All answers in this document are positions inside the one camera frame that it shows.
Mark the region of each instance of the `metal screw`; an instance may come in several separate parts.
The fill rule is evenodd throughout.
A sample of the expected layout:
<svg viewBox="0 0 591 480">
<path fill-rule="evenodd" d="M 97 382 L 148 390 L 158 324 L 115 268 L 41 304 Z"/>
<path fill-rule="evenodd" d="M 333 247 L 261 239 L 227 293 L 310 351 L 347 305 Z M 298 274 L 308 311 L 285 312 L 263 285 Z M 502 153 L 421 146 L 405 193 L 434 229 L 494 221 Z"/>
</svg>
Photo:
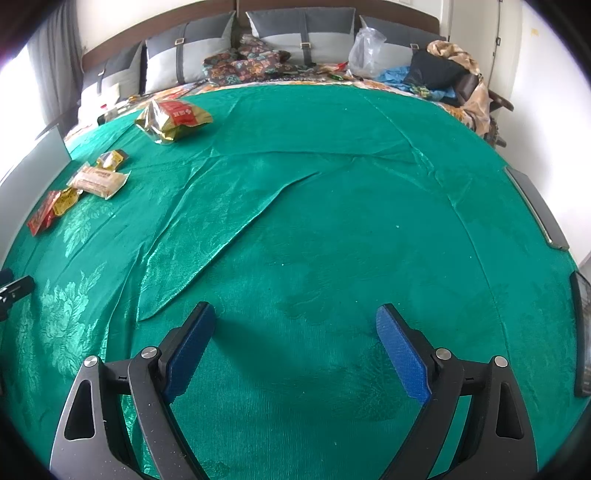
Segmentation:
<svg viewBox="0 0 591 480">
<path fill-rule="evenodd" d="M 84 360 L 84 366 L 85 367 L 93 367 L 98 363 L 98 361 L 99 361 L 99 358 L 96 355 L 91 355 L 90 357 L 88 357 Z"/>
<path fill-rule="evenodd" d="M 496 356 L 495 363 L 496 363 L 496 366 L 501 367 L 501 368 L 505 368 L 507 365 L 509 365 L 509 362 L 507 361 L 507 359 L 504 356 Z"/>
<path fill-rule="evenodd" d="M 452 353 L 447 348 L 438 348 L 435 350 L 435 356 L 439 360 L 449 360 L 452 357 Z"/>
<path fill-rule="evenodd" d="M 158 349 L 155 346 L 147 346 L 142 350 L 143 358 L 154 358 L 158 353 Z"/>
</svg>

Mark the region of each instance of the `red snack package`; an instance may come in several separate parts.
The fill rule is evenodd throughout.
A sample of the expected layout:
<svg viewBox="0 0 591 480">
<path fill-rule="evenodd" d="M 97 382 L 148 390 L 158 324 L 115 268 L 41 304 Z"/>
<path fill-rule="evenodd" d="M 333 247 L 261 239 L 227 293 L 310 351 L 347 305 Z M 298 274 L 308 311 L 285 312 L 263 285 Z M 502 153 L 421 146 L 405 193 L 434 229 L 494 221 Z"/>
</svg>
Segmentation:
<svg viewBox="0 0 591 480">
<path fill-rule="evenodd" d="M 33 236 L 47 229 L 51 225 L 55 218 L 53 206 L 60 195 L 61 191 L 59 190 L 51 190 L 50 192 L 47 192 L 45 200 L 43 200 L 43 203 L 27 222 L 27 226 Z"/>
</svg>

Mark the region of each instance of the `yellow snack package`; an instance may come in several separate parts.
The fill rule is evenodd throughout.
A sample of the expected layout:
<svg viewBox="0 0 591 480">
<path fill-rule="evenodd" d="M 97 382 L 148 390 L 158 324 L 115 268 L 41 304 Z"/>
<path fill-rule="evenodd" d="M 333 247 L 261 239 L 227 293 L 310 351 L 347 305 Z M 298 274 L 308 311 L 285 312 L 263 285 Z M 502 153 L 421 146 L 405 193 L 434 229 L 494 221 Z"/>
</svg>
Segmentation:
<svg viewBox="0 0 591 480">
<path fill-rule="evenodd" d="M 134 121 L 159 144 L 174 142 L 212 122 L 209 112 L 181 100 L 152 100 Z"/>
<path fill-rule="evenodd" d="M 56 217 L 61 217 L 66 213 L 69 209 L 71 209 L 76 202 L 78 202 L 78 198 L 82 194 L 82 190 L 76 190 L 72 187 L 68 187 L 61 191 L 61 195 L 53 204 L 53 213 Z"/>
<path fill-rule="evenodd" d="M 96 159 L 96 166 L 105 170 L 115 171 L 128 158 L 129 155 L 118 148 L 117 150 L 103 153 Z"/>
</svg>

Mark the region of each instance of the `blue cloth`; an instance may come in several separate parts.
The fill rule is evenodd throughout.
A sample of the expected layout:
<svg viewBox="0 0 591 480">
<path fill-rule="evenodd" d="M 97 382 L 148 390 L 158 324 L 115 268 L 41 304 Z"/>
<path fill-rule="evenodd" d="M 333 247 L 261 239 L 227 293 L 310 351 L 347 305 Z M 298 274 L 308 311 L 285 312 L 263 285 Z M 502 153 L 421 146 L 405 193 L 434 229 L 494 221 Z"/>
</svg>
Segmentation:
<svg viewBox="0 0 591 480">
<path fill-rule="evenodd" d="M 415 93 L 413 91 L 413 86 L 404 83 L 404 79 L 408 72 L 410 71 L 410 67 L 396 67 L 394 69 L 384 70 L 379 76 L 374 78 L 376 82 L 382 82 L 390 87 L 397 88 L 398 90 L 402 90 L 403 92 L 410 92 Z M 455 98 L 456 92 L 453 87 L 448 87 L 447 90 L 429 90 L 431 92 L 431 96 L 427 98 L 427 100 L 432 100 L 434 102 L 441 101 L 444 97 L 447 98 Z"/>
</svg>

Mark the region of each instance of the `blue gripper pad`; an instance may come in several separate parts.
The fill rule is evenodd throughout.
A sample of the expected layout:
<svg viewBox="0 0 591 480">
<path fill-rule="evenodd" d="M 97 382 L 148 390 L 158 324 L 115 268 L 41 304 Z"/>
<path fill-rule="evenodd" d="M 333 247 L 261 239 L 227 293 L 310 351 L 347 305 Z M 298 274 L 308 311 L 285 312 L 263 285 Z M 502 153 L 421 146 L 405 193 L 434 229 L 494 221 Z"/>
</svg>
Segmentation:
<svg viewBox="0 0 591 480">
<path fill-rule="evenodd" d="M 383 306 L 378 309 L 375 326 L 407 395 L 425 405 L 431 396 L 427 382 L 427 367 L 397 321 Z"/>
<path fill-rule="evenodd" d="M 211 305 L 207 305 L 167 364 L 167 383 L 162 392 L 166 403 L 172 403 L 176 397 L 185 393 L 215 326 L 215 311 Z"/>
</svg>

